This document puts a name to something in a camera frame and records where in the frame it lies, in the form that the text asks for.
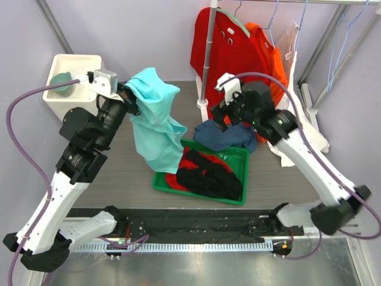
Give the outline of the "dark blue t shirt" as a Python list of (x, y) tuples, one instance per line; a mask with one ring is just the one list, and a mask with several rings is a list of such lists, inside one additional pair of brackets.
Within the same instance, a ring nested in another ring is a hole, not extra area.
[(222, 132), (214, 120), (206, 120), (195, 127), (193, 140), (213, 151), (239, 147), (253, 153), (257, 149), (254, 129), (243, 123), (228, 125), (228, 129)]

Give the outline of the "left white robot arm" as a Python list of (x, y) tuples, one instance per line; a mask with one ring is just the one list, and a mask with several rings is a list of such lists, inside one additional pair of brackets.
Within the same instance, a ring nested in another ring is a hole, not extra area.
[(126, 114), (140, 115), (136, 97), (118, 84), (115, 94), (94, 116), (81, 107), (69, 110), (60, 135), (68, 141), (47, 192), (32, 217), (18, 232), (6, 234), (4, 245), (31, 271), (53, 272), (76, 247), (103, 235), (115, 238), (126, 233), (128, 220), (118, 208), (107, 206), (94, 217), (72, 227), (61, 226), (80, 195), (96, 178)]

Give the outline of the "light teal t shirt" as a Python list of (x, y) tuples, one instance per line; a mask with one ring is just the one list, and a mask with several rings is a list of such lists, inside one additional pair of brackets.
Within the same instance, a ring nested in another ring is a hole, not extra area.
[(126, 84), (141, 110), (130, 115), (136, 151), (155, 172), (175, 174), (183, 156), (181, 139), (187, 127), (171, 117), (177, 86), (165, 83), (153, 67), (134, 75)]

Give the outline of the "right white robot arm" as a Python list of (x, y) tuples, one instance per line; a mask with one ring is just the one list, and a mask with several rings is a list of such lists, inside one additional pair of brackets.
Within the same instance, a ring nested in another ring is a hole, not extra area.
[(270, 88), (262, 81), (242, 83), (237, 77), (219, 78), (215, 89), (223, 99), (211, 108), (217, 126), (248, 123), (271, 145), (284, 153), (316, 190), (316, 203), (284, 203), (275, 209), (269, 228), (283, 235), (291, 226), (315, 226), (326, 235), (341, 231), (365, 206), (371, 191), (344, 177), (307, 139), (299, 119), (289, 110), (276, 110)]

